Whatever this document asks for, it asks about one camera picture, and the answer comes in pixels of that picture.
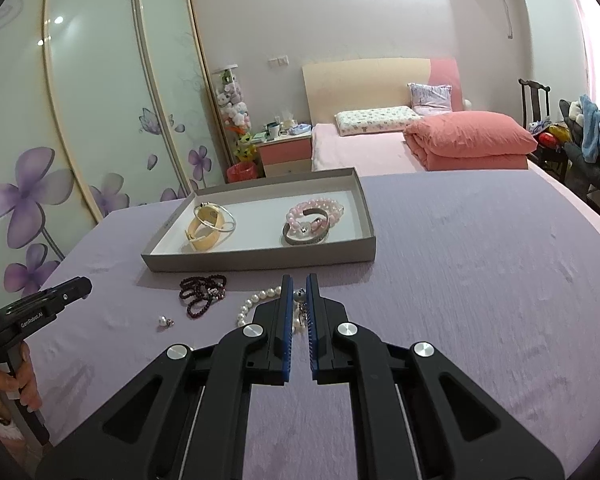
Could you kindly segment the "person's left hand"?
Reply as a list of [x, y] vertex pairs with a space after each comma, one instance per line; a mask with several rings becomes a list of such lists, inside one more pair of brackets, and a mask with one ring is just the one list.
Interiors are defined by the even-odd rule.
[[[0, 370], [0, 392], [18, 392], [20, 403], [29, 411], [37, 411], [42, 406], [42, 399], [38, 392], [35, 372], [32, 366], [29, 346], [23, 342], [20, 344], [20, 356], [22, 362], [15, 376]], [[0, 417], [10, 419], [7, 406], [0, 396]]]

